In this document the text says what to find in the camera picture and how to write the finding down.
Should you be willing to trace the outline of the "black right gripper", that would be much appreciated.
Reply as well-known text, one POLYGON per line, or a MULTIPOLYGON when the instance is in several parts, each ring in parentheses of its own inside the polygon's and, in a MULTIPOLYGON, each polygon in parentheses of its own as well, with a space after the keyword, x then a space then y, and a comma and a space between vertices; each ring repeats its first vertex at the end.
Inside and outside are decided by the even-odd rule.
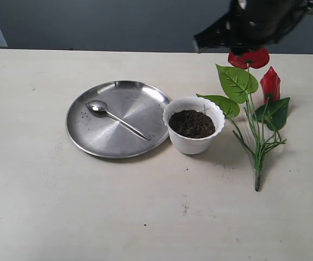
POLYGON ((277 44, 306 16, 313 14, 313 1, 231 1, 229 10, 193 36, 197 53, 228 48, 244 55, 277 44))

